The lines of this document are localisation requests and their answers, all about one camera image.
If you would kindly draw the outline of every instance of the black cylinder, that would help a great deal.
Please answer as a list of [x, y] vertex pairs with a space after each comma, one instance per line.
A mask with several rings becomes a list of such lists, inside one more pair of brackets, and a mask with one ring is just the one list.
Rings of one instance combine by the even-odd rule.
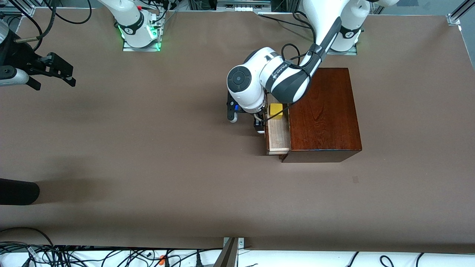
[[30, 181], [0, 179], [0, 205], [30, 205], [39, 196], [39, 186]]

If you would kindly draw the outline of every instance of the brown table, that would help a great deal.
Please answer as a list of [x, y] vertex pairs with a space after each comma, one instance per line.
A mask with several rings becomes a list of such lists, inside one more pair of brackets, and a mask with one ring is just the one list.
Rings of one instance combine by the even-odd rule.
[[[46, 27], [49, 11], [34, 17]], [[304, 50], [309, 33], [250, 12], [181, 12], [161, 52], [133, 53], [112, 23], [98, 9], [45, 38], [38, 52], [70, 62], [75, 88], [37, 77], [39, 92], [0, 90], [1, 177], [44, 193], [0, 207], [1, 227], [76, 245], [240, 236], [257, 249], [473, 251], [475, 75], [444, 17], [370, 16], [358, 56], [327, 57], [350, 70], [363, 151], [324, 164], [280, 163], [250, 116], [226, 120], [227, 72], [263, 46]], [[26, 20], [20, 30], [36, 34]], [[44, 243], [4, 238], [25, 236]]]

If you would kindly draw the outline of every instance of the brown wooden cabinet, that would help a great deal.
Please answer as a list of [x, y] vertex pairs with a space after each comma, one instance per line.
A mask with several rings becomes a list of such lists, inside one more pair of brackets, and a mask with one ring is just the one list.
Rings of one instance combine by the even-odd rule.
[[348, 69], [318, 69], [306, 95], [281, 120], [268, 121], [266, 139], [267, 153], [282, 162], [341, 162], [360, 152]]

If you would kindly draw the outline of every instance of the gray floor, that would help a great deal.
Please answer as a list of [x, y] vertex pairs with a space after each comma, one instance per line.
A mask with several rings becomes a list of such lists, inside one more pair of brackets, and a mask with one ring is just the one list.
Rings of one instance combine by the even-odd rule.
[[[454, 11], [462, 2], [463, 0], [400, 0], [397, 5], [386, 8], [383, 14], [446, 15]], [[465, 14], [460, 23], [468, 54], [472, 65], [475, 66], [475, 8]]]

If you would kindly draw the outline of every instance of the yellow cube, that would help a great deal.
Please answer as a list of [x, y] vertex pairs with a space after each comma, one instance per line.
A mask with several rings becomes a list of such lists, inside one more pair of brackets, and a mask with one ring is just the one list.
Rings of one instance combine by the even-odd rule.
[[275, 114], [279, 113], [279, 115], [275, 116], [273, 119], [280, 120], [282, 119], [283, 112], [282, 109], [284, 106], [281, 103], [271, 103], [269, 106], [269, 116], [274, 116]]

